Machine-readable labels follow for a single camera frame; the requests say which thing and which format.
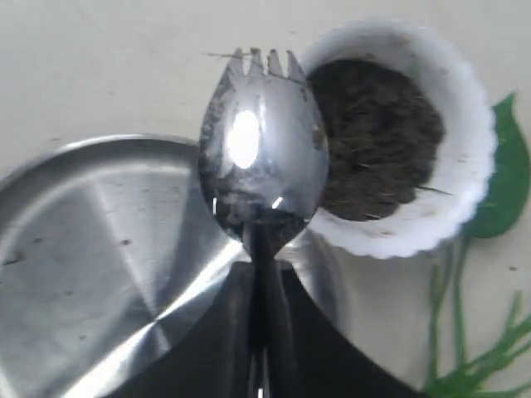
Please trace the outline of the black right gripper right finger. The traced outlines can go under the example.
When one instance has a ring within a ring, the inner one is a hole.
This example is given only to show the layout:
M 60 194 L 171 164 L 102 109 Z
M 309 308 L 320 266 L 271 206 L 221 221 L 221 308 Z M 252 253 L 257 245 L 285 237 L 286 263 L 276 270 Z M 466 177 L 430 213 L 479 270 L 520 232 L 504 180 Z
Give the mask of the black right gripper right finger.
M 291 265 L 265 267 L 272 397 L 418 397 L 353 346 L 315 305 Z

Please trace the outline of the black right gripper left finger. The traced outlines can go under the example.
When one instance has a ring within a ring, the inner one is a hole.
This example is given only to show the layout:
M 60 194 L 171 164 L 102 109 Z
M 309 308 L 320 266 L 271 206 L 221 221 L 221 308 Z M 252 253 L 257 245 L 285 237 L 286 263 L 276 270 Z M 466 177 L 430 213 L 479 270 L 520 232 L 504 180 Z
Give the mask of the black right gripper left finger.
M 254 270 L 236 262 L 212 305 L 167 354 L 111 397 L 248 397 Z

